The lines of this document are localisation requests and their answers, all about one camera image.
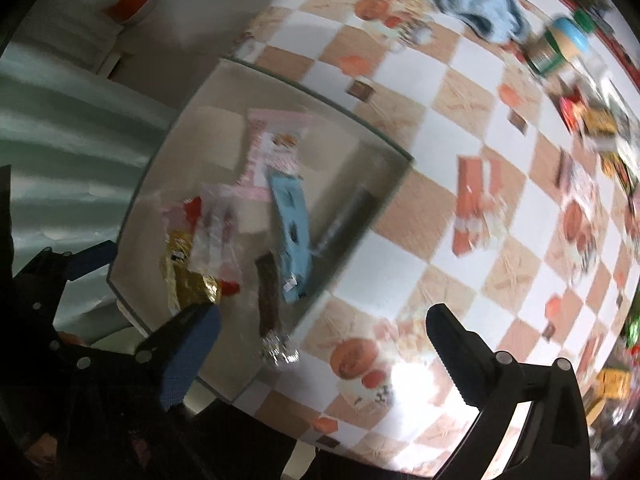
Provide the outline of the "gold foil snack packet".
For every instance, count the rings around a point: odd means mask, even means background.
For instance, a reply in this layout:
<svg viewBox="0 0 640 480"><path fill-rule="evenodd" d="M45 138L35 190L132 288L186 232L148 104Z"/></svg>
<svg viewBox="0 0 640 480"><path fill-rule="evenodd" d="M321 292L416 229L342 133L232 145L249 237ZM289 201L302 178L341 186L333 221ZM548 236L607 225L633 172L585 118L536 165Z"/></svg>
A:
<svg viewBox="0 0 640 480"><path fill-rule="evenodd" d="M192 304L218 304L221 289L216 278L189 268L193 235L183 230L170 230L160 259L160 270L167 286L168 308L177 315Z"/></svg>

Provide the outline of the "dark jerky clear vacuum pack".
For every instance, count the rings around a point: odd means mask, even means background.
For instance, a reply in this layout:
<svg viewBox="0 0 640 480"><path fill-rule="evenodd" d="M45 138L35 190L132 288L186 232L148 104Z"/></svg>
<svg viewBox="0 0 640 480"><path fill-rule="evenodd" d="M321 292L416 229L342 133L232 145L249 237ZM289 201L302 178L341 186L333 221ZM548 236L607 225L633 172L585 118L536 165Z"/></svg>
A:
<svg viewBox="0 0 640 480"><path fill-rule="evenodd" d="M297 363L299 354L280 319L280 288L276 259L271 252L255 260L258 278L258 334L262 358L274 367Z"/></svg>

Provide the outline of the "clear wrapper dark candy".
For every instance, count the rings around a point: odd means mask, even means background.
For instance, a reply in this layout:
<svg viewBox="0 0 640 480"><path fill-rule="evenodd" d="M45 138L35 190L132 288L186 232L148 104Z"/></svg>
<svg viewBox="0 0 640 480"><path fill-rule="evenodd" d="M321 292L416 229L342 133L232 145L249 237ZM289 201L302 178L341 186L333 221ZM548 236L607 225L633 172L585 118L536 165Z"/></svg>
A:
<svg viewBox="0 0 640 480"><path fill-rule="evenodd" d="M201 215L196 222L189 269L212 276L236 294L242 284L242 272L236 258L238 232L235 188L225 184L203 184L200 188Z"/></svg>

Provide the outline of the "red snack bar wrapper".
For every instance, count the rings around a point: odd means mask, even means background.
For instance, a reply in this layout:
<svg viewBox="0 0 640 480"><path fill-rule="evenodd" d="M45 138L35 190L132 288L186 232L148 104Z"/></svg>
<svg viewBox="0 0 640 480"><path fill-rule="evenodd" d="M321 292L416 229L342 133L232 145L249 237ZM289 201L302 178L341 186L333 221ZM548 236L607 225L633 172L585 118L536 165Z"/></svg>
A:
<svg viewBox="0 0 640 480"><path fill-rule="evenodd" d="M184 202L178 203L175 206L166 208L163 211L165 240L166 240L166 234L170 230L183 230L194 235L196 222L198 221L198 218L200 218L200 215L201 215L200 196L190 198L190 200L185 200ZM221 289L221 298L235 296L241 290L241 287L240 287L240 290L236 294L228 296L227 295L228 289L226 289L225 287L222 287L220 283L219 283L219 286Z"/></svg>

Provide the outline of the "light blue snack bar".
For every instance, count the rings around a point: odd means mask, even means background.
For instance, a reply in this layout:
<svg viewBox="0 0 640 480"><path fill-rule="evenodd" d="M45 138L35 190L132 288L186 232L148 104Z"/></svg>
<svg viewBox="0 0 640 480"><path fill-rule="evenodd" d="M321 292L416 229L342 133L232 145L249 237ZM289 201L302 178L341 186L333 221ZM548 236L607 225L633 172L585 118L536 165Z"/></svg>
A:
<svg viewBox="0 0 640 480"><path fill-rule="evenodd" d="M309 214L302 179L270 169L267 180L282 233L278 266L282 298L286 304L294 304L306 295L312 270Z"/></svg>

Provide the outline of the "dark stick clear wrapper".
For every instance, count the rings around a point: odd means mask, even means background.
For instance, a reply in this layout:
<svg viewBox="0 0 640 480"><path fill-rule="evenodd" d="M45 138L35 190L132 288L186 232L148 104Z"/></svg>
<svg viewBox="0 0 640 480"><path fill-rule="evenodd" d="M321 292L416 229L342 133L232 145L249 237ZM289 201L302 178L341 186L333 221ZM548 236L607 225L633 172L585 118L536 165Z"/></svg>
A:
<svg viewBox="0 0 640 480"><path fill-rule="evenodd" d="M358 235L378 206L378 199L365 186L358 185L322 232L311 253L317 258L328 258L342 252Z"/></svg>

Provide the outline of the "pink white biscuit packet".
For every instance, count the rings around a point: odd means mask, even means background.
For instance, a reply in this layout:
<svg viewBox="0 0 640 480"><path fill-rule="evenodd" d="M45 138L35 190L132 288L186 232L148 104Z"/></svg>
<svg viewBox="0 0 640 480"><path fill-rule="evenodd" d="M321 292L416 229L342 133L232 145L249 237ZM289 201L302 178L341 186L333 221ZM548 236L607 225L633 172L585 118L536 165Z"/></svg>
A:
<svg viewBox="0 0 640 480"><path fill-rule="evenodd" d="M252 108L247 112L250 145L236 192L244 200L270 202L268 181L273 171L299 175L299 148L310 129L311 114Z"/></svg>

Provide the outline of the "yellow snack box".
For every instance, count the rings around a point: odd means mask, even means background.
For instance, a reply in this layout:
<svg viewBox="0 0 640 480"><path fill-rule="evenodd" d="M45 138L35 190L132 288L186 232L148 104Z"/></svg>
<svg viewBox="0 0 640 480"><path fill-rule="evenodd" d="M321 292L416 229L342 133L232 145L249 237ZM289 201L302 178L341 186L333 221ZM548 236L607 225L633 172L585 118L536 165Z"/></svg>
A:
<svg viewBox="0 0 640 480"><path fill-rule="evenodd" d="M631 372L605 367L597 374L594 392L598 398L625 400L631 392Z"/></svg>

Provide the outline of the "green yellow snack packet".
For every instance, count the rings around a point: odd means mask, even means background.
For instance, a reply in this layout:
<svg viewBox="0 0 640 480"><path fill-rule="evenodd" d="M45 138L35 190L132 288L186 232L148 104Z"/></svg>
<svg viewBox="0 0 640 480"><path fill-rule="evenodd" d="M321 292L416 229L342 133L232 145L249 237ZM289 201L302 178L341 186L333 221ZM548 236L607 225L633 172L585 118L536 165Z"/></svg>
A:
<svg viewBox="0 0 640 480"><path fill-rule="evenodd" d="M623 151L600 151L601 169L612 178L616 177L627 196L634 194L639 184L639 151L623 148Z"/></svg>

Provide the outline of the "red plastic bucket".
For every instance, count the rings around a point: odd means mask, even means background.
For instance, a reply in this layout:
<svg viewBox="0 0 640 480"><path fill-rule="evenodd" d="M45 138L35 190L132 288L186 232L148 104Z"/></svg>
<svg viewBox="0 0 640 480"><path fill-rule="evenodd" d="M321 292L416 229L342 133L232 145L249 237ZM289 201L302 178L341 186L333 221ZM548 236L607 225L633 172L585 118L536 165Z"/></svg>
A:
<svg viewBox="0 0 640 480"><path fill-rule="evenodd" d="M151 9L153 0L117 0L103 12L118 24L132 23Z"/></svg>

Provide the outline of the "red chips packet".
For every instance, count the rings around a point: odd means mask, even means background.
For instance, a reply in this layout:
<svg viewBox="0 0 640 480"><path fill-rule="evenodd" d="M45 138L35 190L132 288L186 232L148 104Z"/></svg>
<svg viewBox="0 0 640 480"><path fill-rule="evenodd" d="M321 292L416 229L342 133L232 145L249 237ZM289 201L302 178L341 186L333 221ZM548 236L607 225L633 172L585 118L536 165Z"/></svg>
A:
<svg viewBox="0 0 640 480"><path fill-rule="evenodd" d="M584 130L584 114L587 109L582 92L575 86L567 94L559 97L559 111L566 128L571 134L581 134Z"/></svg>

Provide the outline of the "green labelled jar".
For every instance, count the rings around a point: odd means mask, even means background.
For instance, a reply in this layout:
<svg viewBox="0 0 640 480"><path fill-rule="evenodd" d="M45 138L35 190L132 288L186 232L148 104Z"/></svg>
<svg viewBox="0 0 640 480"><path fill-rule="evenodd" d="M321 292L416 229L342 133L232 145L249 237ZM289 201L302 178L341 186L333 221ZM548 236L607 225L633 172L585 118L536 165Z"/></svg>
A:
<svg viewBox="0 0 640 480"><path fill-rule="evenodd" d="M546 78L584 54L589 48L589 36L593 31L593 21L581 10L577 10L571 18L555 18L525 48L525 61L536 76Z"/></svg>

